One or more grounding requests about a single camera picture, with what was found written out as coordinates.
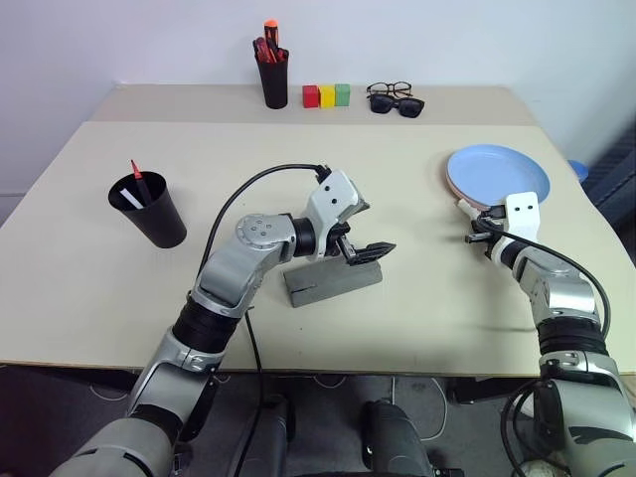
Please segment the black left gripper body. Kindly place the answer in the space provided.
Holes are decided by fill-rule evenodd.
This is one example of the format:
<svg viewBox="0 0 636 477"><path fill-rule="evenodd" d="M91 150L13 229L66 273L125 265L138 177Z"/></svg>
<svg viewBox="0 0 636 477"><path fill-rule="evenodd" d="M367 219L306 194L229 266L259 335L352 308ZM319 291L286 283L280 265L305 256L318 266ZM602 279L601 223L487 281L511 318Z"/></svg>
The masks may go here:
<svg viewBox="0 0 636 477"><path fill-rule="evenodd" d="M334 225L327 234L325 255L336 257L342 254L347 264L356 266L360 263L359 254L347 238L347 233L350 230L351 228L347 222Z"/></svg>

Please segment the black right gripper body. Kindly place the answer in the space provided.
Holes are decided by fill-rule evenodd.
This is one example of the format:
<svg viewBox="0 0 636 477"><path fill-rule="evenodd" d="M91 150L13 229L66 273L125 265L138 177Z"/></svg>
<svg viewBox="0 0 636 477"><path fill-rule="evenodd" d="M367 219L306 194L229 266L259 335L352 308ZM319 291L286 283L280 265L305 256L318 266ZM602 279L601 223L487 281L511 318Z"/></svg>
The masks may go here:
<svg viewBox="0 0 636 477"><path fill-rule="evenodd" d="M471 221L471 232L464 238L466 243L484 242L495 244L500 239L500 227L487 219L477 218Z"/></svg>

